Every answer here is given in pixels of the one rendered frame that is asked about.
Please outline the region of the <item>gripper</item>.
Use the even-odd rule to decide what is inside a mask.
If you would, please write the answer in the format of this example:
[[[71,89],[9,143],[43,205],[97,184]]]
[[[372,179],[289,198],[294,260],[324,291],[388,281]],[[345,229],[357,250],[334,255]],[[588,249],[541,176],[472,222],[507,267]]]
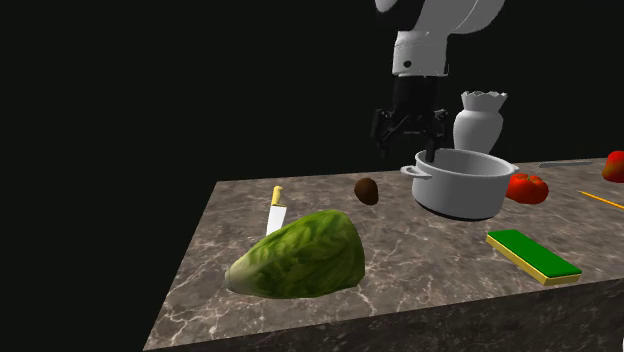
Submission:
[[[425,160],[433,162],[439,144],[446,139],[445,109],[435,110],[440,78],[435,76],[396,77],[392,111],[376,109],[370,136],[382,157],[389,151],[391,137],[399,132],[421,132],[427,137]]]

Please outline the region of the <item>white vase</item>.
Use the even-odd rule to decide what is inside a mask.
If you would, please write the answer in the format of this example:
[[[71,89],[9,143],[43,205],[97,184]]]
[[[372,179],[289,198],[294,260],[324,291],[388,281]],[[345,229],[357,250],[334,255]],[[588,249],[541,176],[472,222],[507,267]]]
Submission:
[[[463,110],[453,125],[454,148],[489,154],[502,131],[504,120],[499,110],[507,98],[505,92],[463,92]]]

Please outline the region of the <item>brown kiwi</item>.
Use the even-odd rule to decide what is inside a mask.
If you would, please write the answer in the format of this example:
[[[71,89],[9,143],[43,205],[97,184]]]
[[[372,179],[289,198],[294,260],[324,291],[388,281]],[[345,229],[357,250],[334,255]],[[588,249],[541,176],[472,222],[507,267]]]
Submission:
[[[363,204],[372,206],[379,201],[377,183],[371,178],[362,178],[354,186],[354,194]]]

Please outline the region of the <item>grey pot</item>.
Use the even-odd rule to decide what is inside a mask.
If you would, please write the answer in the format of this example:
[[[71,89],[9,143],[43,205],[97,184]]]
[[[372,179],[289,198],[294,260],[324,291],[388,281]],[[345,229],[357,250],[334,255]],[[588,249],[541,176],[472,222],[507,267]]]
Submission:
[[[427,210],[456,219],[485,220],[502,208],[508,184],[519,168],[470,150],[440,148],[434,161],[424,150],[400,172],[413,179],[412,195]]]

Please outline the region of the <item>red tomato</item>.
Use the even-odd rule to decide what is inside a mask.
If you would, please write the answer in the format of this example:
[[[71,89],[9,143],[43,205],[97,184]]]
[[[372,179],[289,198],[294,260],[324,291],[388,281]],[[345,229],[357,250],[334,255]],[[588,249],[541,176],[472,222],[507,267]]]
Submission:
[[[511,176],[506,197],[521,204],[540,204],[549,194],[548,185],[538,176],[517,173]]]

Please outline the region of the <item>grey butter knife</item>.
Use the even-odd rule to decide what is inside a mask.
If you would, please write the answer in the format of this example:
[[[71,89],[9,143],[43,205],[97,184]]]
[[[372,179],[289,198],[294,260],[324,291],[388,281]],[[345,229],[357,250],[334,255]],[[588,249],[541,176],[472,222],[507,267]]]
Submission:
[[[546,161],[540,162],[539,168],[553,168],[553,167],[566,167],[566,166],[584,166],[592,164],[592,161],[588,160],[573,160],[573,161]]]

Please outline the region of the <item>green lettuce head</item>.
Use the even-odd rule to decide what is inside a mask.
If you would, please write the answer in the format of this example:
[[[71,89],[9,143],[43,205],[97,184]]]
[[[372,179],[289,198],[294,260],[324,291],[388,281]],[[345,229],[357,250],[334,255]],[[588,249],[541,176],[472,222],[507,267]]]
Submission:
[[[225,273],[228,290],[271,299],[315,298],[357,286],[365,253],[347,214],[324,210],[269,234]]]

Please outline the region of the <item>green and yellow sponge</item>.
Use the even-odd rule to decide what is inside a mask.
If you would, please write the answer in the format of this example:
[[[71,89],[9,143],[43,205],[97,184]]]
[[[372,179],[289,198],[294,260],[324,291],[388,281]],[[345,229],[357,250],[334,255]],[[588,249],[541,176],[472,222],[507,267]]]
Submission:
[[[582,270],[515,229],[491,231],[486,242],[544,286],[577,282]]]

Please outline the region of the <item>yellow pencil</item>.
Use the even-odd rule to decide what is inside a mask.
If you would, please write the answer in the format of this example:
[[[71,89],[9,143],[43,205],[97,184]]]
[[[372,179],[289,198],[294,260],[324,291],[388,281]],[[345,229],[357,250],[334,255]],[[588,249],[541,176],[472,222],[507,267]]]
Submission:
[[[619,203],[616,203],[616,202],[613,202],[613,201],[610,201],[610,200],[604,199],[604,198],[602,198],[602,197],[599,197],[599,196],[593,195],[593,194],[588,193],[588,192],[585,192],[585,191],[578,190],[578,192],[579,192],[580,194],[582,194],[582,195],[584,195],[584,196],[587,196],[587,197],[589,197],[589,198],[592,198],[592,199],[594,199],[594,200],[597,200],[597,201],[603,202],[603,203],[605,203],[605,204],[611,205],[611,206],[613,206],[613,207],[616,207],[616,208],[618,208],[618,209],[624,210],[624,206],[623,206],[623,205],[621,205],[621,204],[619,204]]]

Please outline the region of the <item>red apple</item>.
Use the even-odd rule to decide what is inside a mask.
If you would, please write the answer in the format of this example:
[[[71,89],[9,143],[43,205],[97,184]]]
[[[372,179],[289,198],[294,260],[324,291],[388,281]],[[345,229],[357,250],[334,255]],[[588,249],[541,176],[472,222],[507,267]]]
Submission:
[[[608,155],[601,175],[609,182],[624,183],[624,151],[616,150]]]

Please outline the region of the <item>yellow-handled knife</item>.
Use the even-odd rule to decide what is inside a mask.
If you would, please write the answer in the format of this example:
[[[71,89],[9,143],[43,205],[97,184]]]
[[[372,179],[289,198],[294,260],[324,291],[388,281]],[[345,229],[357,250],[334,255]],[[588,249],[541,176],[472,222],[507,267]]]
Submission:
[[[273,188],[271,206],[269,210],[265,235],[268,236],[283,226],[283,221],[287,212],[287,207],[280,203],[281,191],[283,188],[276,185]]]

